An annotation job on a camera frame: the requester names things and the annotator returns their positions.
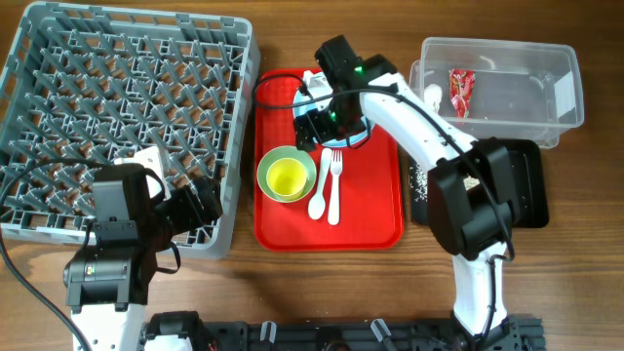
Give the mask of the grey plastic dishwasher rack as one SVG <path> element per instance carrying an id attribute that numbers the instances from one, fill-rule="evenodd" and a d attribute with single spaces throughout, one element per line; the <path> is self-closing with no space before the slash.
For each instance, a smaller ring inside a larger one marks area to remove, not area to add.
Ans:
<path id="1" fill-rule="evenodd" d="M 201 176 L 221 188 L 222 216 L 177 235 L 180 252 L 227 256 L 259 59 L 243 18 L 30 4 L 1 73 L 3 235 L 80 243 L 95 213 L 87 162 L 155 147 L 169 189 Z"/>

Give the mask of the white plastic fork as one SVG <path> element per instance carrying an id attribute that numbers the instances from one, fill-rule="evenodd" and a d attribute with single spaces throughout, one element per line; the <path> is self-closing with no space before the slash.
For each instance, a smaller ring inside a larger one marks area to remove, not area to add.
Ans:
<path id="1" fill-rule="evenodd" d="M 328 223 L 337 225 L 340 219 L 339 179 L 342 173 L 342 152 L 334 150 L 331 159 L 331 198 L 328 211 Z"/>

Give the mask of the red plastic tray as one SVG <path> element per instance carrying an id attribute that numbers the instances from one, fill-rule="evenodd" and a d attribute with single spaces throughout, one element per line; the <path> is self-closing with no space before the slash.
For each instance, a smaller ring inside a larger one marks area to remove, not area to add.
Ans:
<path id="1" fill-rule="evenodd" d="M 303 198 L 280 203 L 267 197 L 256 180 L 262 157 L 279 146 L 295 146 L 293 103 L 303 76 L 302 69 L 272 70 L 264 74 L 257 90 L 260 101 L 272 109 L 255 111 L 253 200 L 254 235 L 274 252 L 321 252 L 383 250 L 393 247 L 404 232 L 404 212 L 397 142 L 384 130 L 374 127 L 370 138 L 359 148 L 342 151 L 339 179 L 340 219 L 330 225 L 328 218 L 311 219 L 308 203 L 316 192 L 321 153 L 309 154 L 316 164 L 313 189 Z"/>

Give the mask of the clear plastic bin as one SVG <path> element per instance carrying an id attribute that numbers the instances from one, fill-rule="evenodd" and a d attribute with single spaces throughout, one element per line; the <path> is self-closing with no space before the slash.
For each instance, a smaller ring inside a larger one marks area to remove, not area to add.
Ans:
<path id="1" fill-rule="evenodd" d="M 454 69 L 475 73 L 465 118 L 451 103 Z M 422 97 L 431 85 L 442 89 L 439 115 L 477 138 L 531 139 L 553 148 L 584 122 L 580 69 L 567 45 L 429 37 L 411 66 L 409 86 Z"/>

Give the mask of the light green bowl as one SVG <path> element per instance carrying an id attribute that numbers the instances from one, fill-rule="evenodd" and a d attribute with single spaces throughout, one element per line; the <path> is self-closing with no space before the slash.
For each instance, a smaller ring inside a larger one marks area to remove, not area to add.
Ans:
<path id="1" fill-rule="evenodd" d="M 270 190 L 266 181 L 266 174 L 270 165 L 282 158 L 294 158 L 300 161 L 307 171 L 307 182 L 302 195 L 294 201 L 279 200 Z M 262 192 L 270 199 L 280 203 L 291 203 L 305 197 L 314 187 L 317 177 L 316 164 L 312 157 L 304 151 L 297 150 L 294 146 L 279 146 L 266 153 L 259 162 L 256 171 L 256 180 Z"/>

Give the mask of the yellow plastic cup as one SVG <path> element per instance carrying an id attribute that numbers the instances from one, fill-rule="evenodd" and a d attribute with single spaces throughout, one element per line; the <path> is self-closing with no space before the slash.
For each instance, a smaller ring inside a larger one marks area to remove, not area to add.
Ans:
<path id="1" fill-rule="evenodd" d="M 294 158 L 282 158 L 273 162 L 266 174 L 267 185 L 282 201 L 297 200 L 307 182 L 304 165 Z"/>

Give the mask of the rice and nut scraps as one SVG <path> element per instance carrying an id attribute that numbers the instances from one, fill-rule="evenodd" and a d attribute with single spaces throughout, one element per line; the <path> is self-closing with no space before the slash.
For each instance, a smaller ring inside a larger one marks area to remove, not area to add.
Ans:
<path id="1" fill-rule="evenodd" d="M 467 190 L 481 184 L 477 178 L 471 175 L 464 175 L 462 180 Z M 409 189 L 410 200 L 414 205 L 420 206 L 426 204 L 427 174 L 420 169 L 412 158 L 409 158 Z"/>

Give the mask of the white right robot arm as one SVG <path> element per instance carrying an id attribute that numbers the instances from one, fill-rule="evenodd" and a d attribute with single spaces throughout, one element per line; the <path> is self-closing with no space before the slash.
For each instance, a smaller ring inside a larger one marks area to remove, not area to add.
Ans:
<path id="1" fill-rule="evenodd" d="M 427 174 L 429 227 L 452 256 L 454 318 L 464 332 L 486 339 L 507 316 L 502 263 L 514 256 L 511 228 L 520 217 L 507 149 L 446 122 L 393 63 L 357 56 L 342 35 L 323 43 L 315 59 L 330 92 L 304 89 L 306 110 L 293 122 L 296 147 L 311 152 L 328 140 L 349 140 L 374 122 L 407 151 Z"/>

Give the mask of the white tissue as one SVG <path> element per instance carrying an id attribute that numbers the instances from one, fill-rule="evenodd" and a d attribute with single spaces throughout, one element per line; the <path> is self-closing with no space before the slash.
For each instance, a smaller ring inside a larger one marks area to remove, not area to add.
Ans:
<path id="1" fill-rule="evenodd" d="M 434 112 L 438 113 L 443 95 L 443 90 L 439 85 L 430 84 L 423 91 L 423 100 Z"/>

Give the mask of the white plastic spoon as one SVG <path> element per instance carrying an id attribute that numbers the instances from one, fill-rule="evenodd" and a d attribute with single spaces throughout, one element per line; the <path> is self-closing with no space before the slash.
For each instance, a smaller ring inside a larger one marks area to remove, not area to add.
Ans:
<path id="1" fill-rule="evenodd" d="M 330 148 L 324 148 L 321 153 L 316 192 L 308 203 L 308 215 L 314 220 L 320 219 L 325 211 L 326 201 L 324 197 L 324 190 L 331 163 L 332 150 Z"/>

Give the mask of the black waste tray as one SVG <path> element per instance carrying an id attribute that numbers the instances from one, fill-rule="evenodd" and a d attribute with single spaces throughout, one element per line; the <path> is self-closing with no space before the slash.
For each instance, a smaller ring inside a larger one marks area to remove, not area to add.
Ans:
<path id="1" fill-rule="evenodd" d="M 508 150 L 515 185 L 521 203 L 521 220 L 517 227 L 542 228 L 549 222 L 544 174 L 538 145 L 528 139 L 501 139 Z M 420 225 L 428 225 L 427 202 L 414 205 L 410 200 L 410 219 Z"/>

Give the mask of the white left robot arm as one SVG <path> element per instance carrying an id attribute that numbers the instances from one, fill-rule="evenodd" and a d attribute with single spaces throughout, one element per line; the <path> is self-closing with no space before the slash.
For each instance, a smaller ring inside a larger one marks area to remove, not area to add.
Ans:
<path id="1" fill-rule="evenodd" d="M 176 253 L 177 234 L 219 219 L 220 185 L 199 177 L 171 194 L 151 195 L 155 175 L 141 164 L 106 167 L 95 173 L 96 242 L 67 263 L 63 281 L 77 350 L 216 350 L 218 341 L 198 313 L 146 316 L 149 283 L 157 254 Z"/>

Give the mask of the red snack wrapper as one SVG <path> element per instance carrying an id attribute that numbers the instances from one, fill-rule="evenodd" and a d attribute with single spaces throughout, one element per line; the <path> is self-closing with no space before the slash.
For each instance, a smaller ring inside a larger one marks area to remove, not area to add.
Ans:
<path id="1" fill-rule="evenodd" d="M 460 119 L 469 115 L 476 76 L 474 70 L 453 69 L 449 72 L 449 97 Z"/>

